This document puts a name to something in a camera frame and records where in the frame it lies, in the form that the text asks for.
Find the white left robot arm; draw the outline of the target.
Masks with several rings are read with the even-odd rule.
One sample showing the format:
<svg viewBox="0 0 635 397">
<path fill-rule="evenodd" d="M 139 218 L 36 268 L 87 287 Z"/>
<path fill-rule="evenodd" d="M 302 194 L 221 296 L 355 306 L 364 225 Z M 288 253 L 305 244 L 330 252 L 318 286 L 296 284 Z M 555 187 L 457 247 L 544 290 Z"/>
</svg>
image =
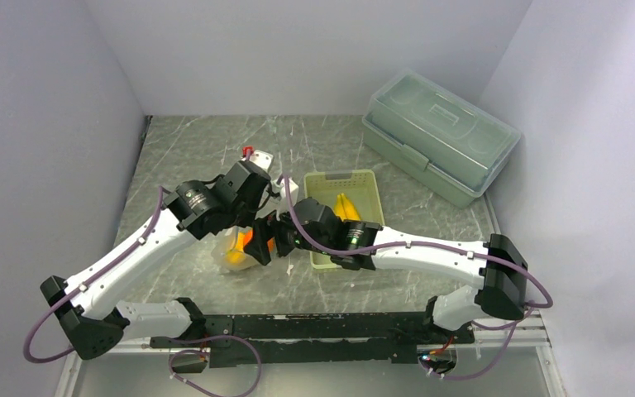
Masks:
<svg viewBox="0 0 635 397">
<path fill-rule="evenodd" d="M 45 280 L 41 293 L 69 340 L 67 352 L 92 360 L 119 342 L 142 337 L 198 345 L 206 318 L 191 299 L 141 304 L 124 298 L 137 281 L 188 246 L 250 226 L 277 189 L 269 175 L 272 162 L 272 155 L 258 151 L 209 181 L 160 188 L 152 215 L 123 243 L 76 275 Z"/>
</svg>

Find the yellow bell pepper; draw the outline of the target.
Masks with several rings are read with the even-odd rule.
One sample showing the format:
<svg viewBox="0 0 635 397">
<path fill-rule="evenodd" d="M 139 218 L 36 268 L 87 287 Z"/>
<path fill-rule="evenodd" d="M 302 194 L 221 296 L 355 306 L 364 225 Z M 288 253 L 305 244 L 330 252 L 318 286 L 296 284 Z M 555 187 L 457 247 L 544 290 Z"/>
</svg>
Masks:
<svg viewBox="0 0 635 397">
<path fill-rule="evenodd" d="M 224 261 L 230 270 L 243 270 L 251 265 L 251 258 L 244 251 L 238 251 L 236 249 L 237 234 L 232 238 L 224 255 Z"/>
</svg>

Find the yellow banana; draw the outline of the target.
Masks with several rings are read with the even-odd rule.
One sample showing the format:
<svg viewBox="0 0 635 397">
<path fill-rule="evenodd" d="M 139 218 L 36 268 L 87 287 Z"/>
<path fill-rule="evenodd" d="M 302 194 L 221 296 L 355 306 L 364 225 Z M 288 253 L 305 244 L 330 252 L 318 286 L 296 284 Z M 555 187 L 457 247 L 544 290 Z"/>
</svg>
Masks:
<svg viewBox="0 0 635 397">
<path fill-rule="evenodd" d="M 360 221 L 361 217 L 356 206 L 345 194 L 338 194 L 332 208 L 335 215 L 342 221 Z"/>
</svg>

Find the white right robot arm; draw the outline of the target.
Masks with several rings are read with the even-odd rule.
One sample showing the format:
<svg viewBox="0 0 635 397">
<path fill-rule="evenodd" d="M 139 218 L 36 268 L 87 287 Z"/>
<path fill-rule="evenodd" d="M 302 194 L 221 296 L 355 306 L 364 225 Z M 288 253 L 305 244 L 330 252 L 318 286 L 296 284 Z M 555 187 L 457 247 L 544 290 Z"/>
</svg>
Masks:
<svg viewBox="0 0 635 397">
<path fill-rule="evenodd" d="M 511 241 L 450 242 L 397 231 L 377 222 L 339 218 L 305 198 L 282 213 L 257 218 L 244 253 L 261 265 L 294 250 L 327 256 L 346 270 L 410 270 L 452 278 L 462 286 L 427 303 L 423 334 L 442 343 L 478 318 L 519 321 L 526 313 L 526 265 Z"/>
</svg>

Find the clear zip top bag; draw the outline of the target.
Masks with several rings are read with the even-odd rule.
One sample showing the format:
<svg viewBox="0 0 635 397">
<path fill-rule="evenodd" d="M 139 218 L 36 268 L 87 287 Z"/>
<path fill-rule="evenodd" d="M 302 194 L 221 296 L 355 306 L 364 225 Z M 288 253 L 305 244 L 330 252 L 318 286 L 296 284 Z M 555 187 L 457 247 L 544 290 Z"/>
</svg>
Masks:
<svg viewBox="0 0 635 397">
<path fill-rule="evenodd" d="M 252 237 L 253 229 L 250 227 L 233 227 L 222 232 L 211 253 L 214 262 L 228 271 L 240 271 L 259 265 L 257 259 L 244 251 Z"/>
</svg>

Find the orange fruit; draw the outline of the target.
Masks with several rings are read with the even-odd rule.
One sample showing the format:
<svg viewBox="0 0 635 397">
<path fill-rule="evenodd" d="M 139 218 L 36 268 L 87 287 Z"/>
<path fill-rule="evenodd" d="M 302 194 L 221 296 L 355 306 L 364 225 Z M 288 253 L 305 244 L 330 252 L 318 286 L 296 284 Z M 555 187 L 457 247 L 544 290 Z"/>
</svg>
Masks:
<svg viewBox="0 0 635 397">
<path fill-rule="evenodd" d="M 238 251 L 244 251 L 244 247 L 252 240 L 252 237 L 253 237 L 252 229 L 238 232 L 236 249 Z"/>
</svg>

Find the pale green perforated basket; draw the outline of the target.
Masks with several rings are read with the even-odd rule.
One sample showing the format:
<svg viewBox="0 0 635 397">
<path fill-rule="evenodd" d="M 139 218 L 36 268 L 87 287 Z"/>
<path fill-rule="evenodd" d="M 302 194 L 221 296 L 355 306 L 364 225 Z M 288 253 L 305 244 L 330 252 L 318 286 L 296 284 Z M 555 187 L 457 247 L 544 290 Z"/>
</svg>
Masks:
<svg viewBox="0 0 635 397">
<path fill-rule="evenodd" d="M 337 196 L 344 194 L 351 201 L 362 222 L 385 225 L 380 195 L 372 170 L 312 172 L 303 177 L 305 196 L 331 209 Z"/>
</svg>

